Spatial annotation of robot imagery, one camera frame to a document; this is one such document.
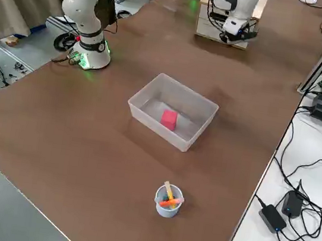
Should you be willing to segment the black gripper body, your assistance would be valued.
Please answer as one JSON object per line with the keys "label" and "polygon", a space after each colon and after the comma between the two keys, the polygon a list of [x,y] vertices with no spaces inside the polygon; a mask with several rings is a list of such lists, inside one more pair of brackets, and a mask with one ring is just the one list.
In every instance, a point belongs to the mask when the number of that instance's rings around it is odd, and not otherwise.
{"label": "black gripper body", "polygon": [[244,27],[243,29],[240,29],[236,35],[223,31],[219,34],[219,38],[224,43],[234,45],[239,42],[247,42],[248,40],[255,39],[257,35],[257,31],[251,30],[250,27]]}

